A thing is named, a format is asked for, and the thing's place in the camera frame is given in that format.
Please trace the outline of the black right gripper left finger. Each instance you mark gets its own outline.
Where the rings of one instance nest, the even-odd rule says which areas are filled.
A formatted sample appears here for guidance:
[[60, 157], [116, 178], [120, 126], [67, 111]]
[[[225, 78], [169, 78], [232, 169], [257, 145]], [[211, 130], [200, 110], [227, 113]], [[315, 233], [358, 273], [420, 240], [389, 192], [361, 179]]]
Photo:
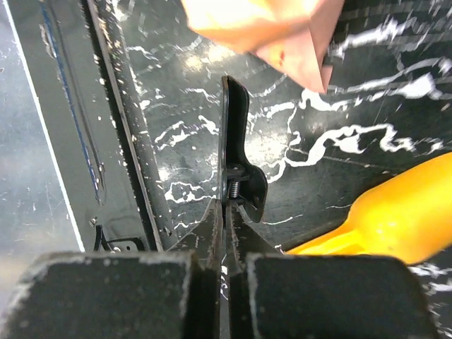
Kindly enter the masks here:
[[1, 316], [2, 338], [218, 338], [222, 207], [165, 252], [39, 257]]

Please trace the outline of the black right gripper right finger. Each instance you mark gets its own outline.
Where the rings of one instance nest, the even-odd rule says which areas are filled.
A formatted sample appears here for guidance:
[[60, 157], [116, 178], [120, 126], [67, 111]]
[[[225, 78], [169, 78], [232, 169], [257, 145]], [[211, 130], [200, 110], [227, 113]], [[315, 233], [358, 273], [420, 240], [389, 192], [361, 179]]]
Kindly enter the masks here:
[[283, 255], [225, 209], [232, 338], [436, 338], [422, 288], [387, 256]]

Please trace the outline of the black bag clip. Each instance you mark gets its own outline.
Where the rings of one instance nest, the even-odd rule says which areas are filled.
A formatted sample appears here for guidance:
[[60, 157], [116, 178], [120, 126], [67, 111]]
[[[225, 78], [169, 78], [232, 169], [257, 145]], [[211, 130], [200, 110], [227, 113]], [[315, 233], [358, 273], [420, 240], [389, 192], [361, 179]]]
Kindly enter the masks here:
[[244, 144], [249, 93], [232, 76], [221, 78], [222, 114], [218, 142], [218, 198], [225, 205], [243, 206], [252, 222], [260, 222], [266, 204], [268, 181], [263, 170], [249, 162]]

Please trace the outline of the yellow plastic scoop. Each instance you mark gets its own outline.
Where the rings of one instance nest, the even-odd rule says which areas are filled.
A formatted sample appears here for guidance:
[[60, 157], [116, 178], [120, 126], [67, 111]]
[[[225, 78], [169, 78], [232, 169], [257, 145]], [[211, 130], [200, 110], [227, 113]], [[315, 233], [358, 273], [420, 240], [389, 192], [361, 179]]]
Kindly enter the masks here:
[[451, 154], [443, 154], [363, 193], [337, 229], [291, 255], [380, 255], [406, 264], [451, 245]]

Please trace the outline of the pink cat litter bag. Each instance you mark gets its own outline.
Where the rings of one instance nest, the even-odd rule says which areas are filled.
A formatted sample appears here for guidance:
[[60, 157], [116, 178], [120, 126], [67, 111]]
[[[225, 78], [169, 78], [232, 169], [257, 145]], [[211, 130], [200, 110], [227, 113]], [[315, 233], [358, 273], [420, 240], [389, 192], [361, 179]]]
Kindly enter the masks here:
[[325, 93], [323, 61], [344, 1], [183, 1], [188, 26], [237, 53], [252, 53], [294, 82]]

